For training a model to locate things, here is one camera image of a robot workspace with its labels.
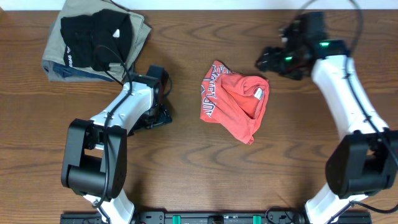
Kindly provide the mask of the red printed t-shirt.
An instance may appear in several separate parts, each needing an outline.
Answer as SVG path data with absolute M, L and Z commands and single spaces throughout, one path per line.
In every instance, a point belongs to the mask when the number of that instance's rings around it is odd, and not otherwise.
M 201 83 L 200 119 L 222 125 L 237 140 L 251 145 L 269 93 L 267 79 L 233 72 L 215 60 Z

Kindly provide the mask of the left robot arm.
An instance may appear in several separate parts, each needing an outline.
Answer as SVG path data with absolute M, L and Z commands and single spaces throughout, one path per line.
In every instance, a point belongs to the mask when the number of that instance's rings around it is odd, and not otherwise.
M 61 183 L 89 201 L 96 213 L 63 214 L 60 223 L 133 223 L 135 206 L 123 189 L 127 137 L 172 122 L 162 102 L 168 79 L 156 65 L 145 75 L 129 72 L 120 94 L 102 112 L 71 122 Z

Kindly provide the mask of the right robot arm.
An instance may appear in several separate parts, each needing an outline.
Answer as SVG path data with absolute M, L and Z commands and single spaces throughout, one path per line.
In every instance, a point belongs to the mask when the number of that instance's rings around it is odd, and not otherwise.
M 322 12 L 296 15 L 282 29 L 283 47 L 267 47 L 256 61 L 262 72 L 301 80 L 320 89 L 334 119 L 339 144 L 325 165 L 326 184 L 301 212 L 268 210 L 269 223 L 370 223 L 374 207 L 355 212 L 364 199 L 393 186 L 397 132 L 389 128 L 362 87 L 352 53 L 354 40 L 330 39 Z

